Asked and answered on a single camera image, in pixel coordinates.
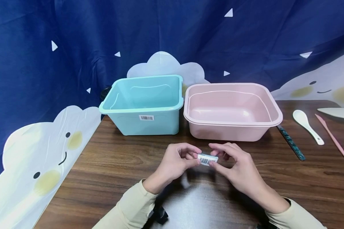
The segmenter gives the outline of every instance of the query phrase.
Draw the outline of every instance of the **left hand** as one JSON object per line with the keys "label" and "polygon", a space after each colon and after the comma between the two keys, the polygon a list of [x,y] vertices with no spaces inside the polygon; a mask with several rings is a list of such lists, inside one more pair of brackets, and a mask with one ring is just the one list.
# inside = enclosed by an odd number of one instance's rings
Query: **left hand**
{"label": "left hand", "polygon": [[160,193],[186,169],[200,164],[200,160],[197,159],[198,154],[201,154],[201,149],[188,143],[168,145],[157,170],[143,182],[145,190],[153,194]]}

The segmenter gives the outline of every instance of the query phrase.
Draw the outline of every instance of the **white spatula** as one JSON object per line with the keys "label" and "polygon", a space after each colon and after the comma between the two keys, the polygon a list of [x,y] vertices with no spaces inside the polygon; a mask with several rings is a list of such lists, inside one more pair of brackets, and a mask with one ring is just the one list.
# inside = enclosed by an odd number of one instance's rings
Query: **white spatula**
{"label": "white spatula", "polygon": [[334,117],[344,118],[344,108],[319,108],[317,110]]}
{"label": "white spatula", "polygon": [[322,138],[312,129],[312,127],[309,124],[307,115],[303,111],[299,109],[293,111],[293,118],[296,122],[298,122],[299,125],[303,126],[303,128],[310,132],[310,134],[312,135],[312,137],[314,137],[318,145],[325,144],[324,140],[322,140]]}

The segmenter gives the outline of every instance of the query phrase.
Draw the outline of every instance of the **hand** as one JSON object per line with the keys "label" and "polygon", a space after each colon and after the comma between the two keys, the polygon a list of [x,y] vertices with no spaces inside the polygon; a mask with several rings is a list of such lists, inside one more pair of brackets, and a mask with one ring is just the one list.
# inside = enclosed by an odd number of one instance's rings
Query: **hand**
{"label": "hand", "polygon": [[270,213],[278,214],[290,207],[283,197],[264,182],[249,153],[243,151],[237,144],[229,142],[224,145],[210,143],[209,146],[213,149],[212,156],[223,157],[224,160],[232,157],[236,161],[230,169],[216,162],[210,162],[209,165],[225,176],[238,191]]}
{"label": "hand", "polygon": [[200,164],[198,154],[201,154],[201,149],[188,143],[168,145],[157,170],[143,182],[145,190],[153,194],[160,193],[186,169]]}

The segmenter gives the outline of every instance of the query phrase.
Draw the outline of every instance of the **teal plastic bin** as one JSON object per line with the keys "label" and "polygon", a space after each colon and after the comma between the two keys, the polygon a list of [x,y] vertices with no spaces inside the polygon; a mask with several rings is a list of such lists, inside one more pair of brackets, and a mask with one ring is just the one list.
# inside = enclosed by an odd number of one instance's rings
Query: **teal plastic bin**
{"label": "teal plastic bin", "polygon": [[175,135],[182,108],[182,77],[120,79],[99,106],[123,135]]}

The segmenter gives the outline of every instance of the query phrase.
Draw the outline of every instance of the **cloud eye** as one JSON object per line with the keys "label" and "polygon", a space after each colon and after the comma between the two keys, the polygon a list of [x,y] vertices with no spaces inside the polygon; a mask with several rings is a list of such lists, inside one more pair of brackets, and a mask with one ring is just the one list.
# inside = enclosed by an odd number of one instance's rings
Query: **cloud eye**
{"label": "cloud eye", "polygon": [[41,175],[40,172],[36,172],[36,173],[34,174],[33,178],[34,178],[34,179],[37,179],[40,175]]}

